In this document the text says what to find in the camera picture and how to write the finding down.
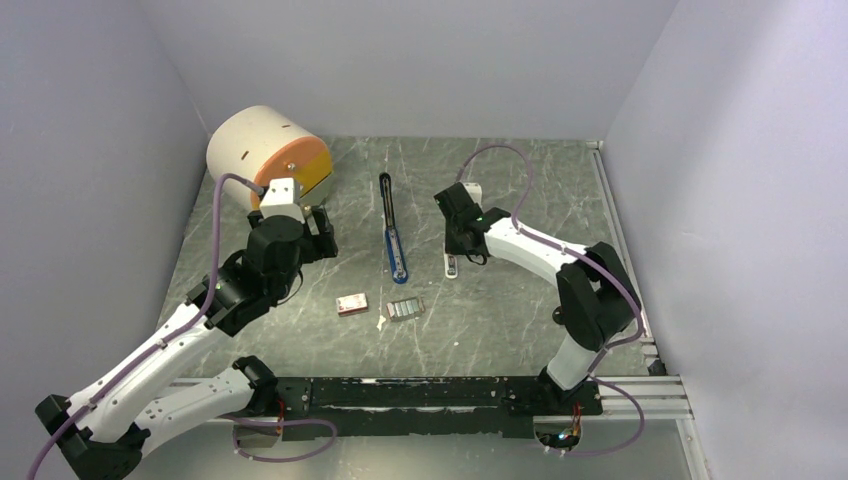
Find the blue black stapler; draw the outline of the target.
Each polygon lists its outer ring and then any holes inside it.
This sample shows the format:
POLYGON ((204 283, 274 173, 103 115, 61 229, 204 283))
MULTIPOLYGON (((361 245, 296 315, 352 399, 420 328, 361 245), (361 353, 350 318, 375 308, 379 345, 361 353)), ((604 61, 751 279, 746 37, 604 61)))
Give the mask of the blue black stapler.
POLYGON ((404 284, 408 281, 409 272, 396 226, 391 176, 387 172, 382 172, 379 175, 379 186, 384 211, 384 238, 390 272, 395 283, 404 284))

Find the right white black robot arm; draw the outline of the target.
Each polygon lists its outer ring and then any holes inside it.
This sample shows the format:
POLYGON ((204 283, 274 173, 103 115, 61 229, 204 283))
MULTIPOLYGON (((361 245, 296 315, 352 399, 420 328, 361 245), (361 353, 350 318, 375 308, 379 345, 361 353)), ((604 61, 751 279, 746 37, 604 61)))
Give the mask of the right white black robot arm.
POLYGON ((562 414, 578 399, 577 385, 593 372, 612 339, 640 319, 642 305, 616 251, 605 242, 583 246, 537 231, 510 212, 487 211, 469 186, 455 183, 434 196, 445 218, 448 253, 482 265, 511 262, 553 285, 559 305, 552 315, 566 336, 543 368, 542 406, 562 414))

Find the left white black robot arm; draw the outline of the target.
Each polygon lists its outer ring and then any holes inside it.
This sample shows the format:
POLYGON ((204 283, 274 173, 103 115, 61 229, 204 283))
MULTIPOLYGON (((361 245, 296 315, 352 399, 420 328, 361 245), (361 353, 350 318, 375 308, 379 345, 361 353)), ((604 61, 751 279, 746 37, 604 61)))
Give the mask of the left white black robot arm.
POLYGON ((172 395, 162 390, 194 360, 293 294, 306 264, 338 254, 323 207, 306 219, 253 211, 245 248, 192 289, 185 303, 118 366, 77 393, 49 395, 35 409, 79 479, 124 479, 153 450, 219 416, 278 412, 278 379, 255 356, 172 395))

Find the red staples box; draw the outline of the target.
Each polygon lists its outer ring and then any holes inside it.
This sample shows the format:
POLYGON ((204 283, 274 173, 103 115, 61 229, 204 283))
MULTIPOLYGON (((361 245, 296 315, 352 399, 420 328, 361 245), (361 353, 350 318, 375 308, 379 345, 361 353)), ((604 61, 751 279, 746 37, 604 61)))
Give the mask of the red staples box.
POLYGON ((367 295, 356 293, 336 298, 336 312, 340 317, 366 312, 369 309, 367 295))

